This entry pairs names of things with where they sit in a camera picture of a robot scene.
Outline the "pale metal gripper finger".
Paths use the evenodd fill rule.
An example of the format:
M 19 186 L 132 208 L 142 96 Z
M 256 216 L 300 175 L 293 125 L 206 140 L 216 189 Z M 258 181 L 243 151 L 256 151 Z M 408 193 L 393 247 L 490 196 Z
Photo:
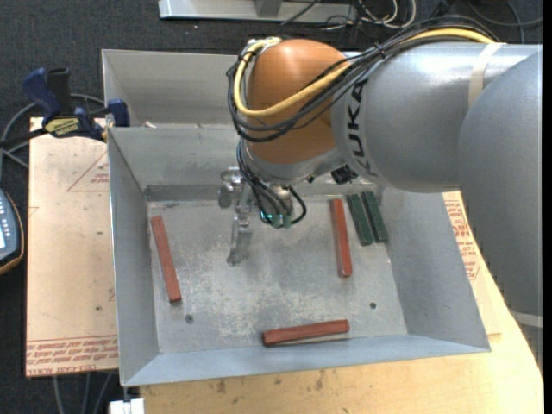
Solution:
M 227 257 L 227 263 L 231 266 L 239 265 L 242 262 L 242 252 L 240 248 L 241 234 L 239 229 L 232 229 L 230 238 L 229 255 Z
M 239 255 L 240 260 L 245 260 L 248 257 L 251 241 L 254 231 L 251 228 L 239 229 Z

